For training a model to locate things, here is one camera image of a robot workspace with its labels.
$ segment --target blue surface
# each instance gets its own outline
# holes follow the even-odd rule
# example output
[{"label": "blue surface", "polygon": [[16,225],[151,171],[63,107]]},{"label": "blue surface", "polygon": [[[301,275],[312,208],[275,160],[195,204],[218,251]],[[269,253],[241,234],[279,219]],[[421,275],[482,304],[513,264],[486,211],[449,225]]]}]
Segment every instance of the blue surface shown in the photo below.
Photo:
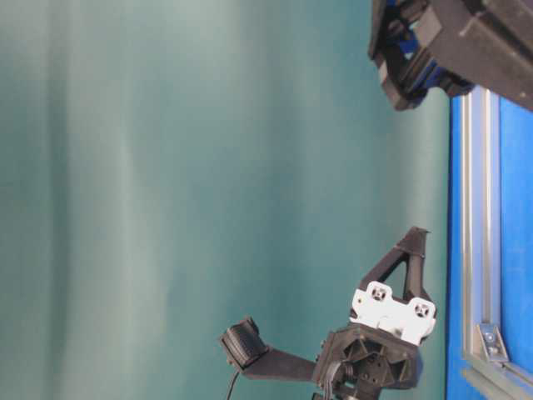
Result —
[{"label": "blue surface", "polygon": [[446,398],[483,399],[462,376],[468,364],[461,359],[461,108],[454,99],[451,107],[450,200],[449,200],[449,269],[447,322]]},{"label": "blue surface", "polygon": [[502,332],[511,360],[533,372],[533,113],[501,100]]}]

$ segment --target wire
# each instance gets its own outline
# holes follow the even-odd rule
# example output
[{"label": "wire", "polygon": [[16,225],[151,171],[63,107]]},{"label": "wire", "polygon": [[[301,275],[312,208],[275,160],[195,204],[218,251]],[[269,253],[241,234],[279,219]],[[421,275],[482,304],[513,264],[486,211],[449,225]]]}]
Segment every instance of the wire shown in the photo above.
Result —
[{"label": "wire", "polygon": [[232,380],[230,381],[230,387],[227,389],[226,400],[230,400],[230,397],[232,396],[232,392],[233,392],[233,386],[235,386],[235,381],[237,380],[238,377],[239,377],[239,372],[235,371],[235,373],[233,374]]}]

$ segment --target teal fabric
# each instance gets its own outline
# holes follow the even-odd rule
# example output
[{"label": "teal fabric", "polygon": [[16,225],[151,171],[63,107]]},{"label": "teal fabric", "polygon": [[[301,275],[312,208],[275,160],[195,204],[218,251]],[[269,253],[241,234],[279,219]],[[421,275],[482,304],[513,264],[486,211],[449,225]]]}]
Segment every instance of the teal fabric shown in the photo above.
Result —
[{"label": "teal fabric", "polygon": [[314,358],[411,225],[438,321],[419,387],[382,398],[444,398],[448,102],[393,112],[370,10],[0,5],[0,398],[223,398],[228,325]]}]

